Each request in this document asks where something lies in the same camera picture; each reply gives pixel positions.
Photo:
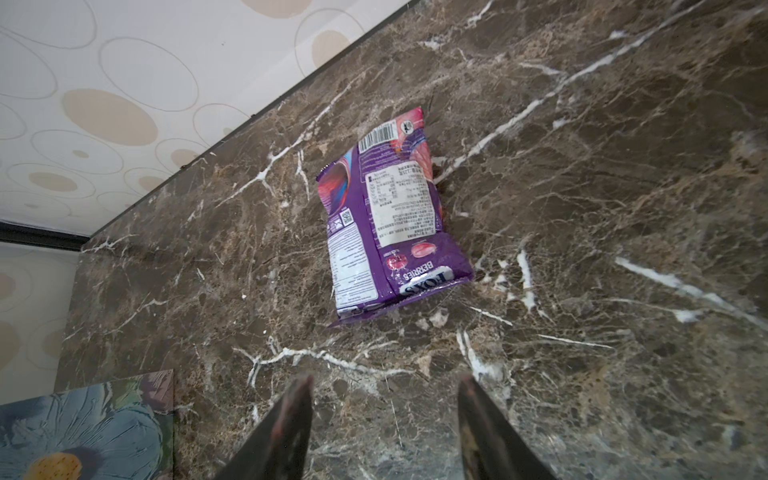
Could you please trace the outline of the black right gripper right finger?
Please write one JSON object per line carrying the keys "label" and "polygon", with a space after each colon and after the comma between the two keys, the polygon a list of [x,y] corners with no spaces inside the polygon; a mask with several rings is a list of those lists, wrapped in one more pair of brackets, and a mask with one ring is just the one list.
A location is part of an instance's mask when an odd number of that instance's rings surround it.
{"label": "black right gripper right finger", "polygon": [[465,479],[556,479],[473,376],[460,381],[457,404]]}

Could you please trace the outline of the white paper bag colourful print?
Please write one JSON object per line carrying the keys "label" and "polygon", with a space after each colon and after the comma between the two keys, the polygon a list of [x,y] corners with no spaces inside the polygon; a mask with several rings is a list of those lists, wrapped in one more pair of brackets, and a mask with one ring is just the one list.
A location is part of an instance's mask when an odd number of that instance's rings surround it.
{"label": "white paper bag colourful print", "polygon": [[2,478],[172,478],[174,384],[163,370],[3,405]]}

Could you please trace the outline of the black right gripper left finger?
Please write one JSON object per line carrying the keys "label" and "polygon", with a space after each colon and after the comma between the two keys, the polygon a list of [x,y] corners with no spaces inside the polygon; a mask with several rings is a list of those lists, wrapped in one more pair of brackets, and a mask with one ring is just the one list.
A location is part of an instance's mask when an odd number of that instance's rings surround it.
{"label": "black right gripper left finger", "polygon": [[313,419],[313,377],[295,380],[216,480],[303,478]]}

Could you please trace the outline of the purple berries candy bag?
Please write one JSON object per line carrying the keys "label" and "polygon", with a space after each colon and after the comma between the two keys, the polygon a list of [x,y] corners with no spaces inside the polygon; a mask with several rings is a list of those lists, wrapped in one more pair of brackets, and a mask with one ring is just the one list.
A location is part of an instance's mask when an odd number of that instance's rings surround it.
{"label": "purple berries candy bag", "polygon": [[422,109],[405,112],[375,127],[316,178],[340,325],[474,276],[444,230],[424,127]]}

